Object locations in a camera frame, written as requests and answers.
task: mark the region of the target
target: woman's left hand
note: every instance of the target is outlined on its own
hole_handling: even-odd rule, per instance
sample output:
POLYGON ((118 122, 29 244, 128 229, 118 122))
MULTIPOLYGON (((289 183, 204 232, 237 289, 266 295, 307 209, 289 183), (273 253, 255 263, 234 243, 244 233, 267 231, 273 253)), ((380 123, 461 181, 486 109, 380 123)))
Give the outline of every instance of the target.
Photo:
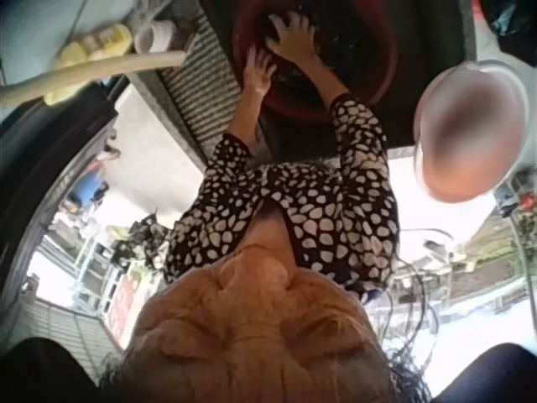
POLYGON ((264 50, 252 47, 248 50, 248 58, 244 69, 244 89, 252 90, 264 97, 270 89, 270 77, 276 71, 272 56, 264 50))

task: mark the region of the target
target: woman's right hand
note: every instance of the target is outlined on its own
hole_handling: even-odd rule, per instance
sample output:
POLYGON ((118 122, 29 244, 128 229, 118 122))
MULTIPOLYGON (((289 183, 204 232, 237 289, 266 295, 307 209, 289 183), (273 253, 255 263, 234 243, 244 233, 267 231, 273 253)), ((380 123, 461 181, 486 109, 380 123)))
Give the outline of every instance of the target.
POLYGON ((315 29, 310 26, 307 17, 291 11, 289 12, 289 25, 278 15, 271 14, 268 17, 279 36, 279 41, 272 38, 265 40, 270 50, 295 63, 299 68, 317 59, 313 43, 315 29))

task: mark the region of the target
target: white hose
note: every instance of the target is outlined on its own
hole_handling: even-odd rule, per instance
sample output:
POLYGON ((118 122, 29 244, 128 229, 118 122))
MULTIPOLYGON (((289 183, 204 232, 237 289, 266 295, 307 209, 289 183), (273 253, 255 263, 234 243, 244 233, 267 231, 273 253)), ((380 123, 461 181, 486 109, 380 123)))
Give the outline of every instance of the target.
POLYGON ((123 73, 179 66, 184 59, 185 52, 177 50, 88 61, 65 69, 50 71, 11 86, 0 86, 0 107, 17 107, 21 103, 80 82, 123 73))

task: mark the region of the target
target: yellow bottle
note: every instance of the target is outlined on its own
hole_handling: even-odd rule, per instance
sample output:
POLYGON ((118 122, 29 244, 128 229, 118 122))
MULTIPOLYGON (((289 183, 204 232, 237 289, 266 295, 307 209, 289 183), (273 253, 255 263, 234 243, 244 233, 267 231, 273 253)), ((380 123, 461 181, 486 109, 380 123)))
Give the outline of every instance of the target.
MULTIPOLYGON (((123 24, 115 24, 69 43, 61 50, 55 60, 53 70, 64 69, 87 61, 124 55, 130 49, 132 42, 133 36, 128 28, 123 24)), ((87 81, 49 92, 43 97, 44 102, 47 105, 54 105, 65 101, 73 97, 86 84, 87 81)))

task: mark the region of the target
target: white cup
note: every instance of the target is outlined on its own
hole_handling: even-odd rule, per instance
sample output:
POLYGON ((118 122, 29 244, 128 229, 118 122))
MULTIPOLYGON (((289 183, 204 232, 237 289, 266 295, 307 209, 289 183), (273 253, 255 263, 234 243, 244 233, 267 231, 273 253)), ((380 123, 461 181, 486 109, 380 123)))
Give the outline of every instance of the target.
POLYGON ((152 21, 134 37, 134 49, 139 54, 165 52, 171 46, 177 27, 172 21, 152 21))

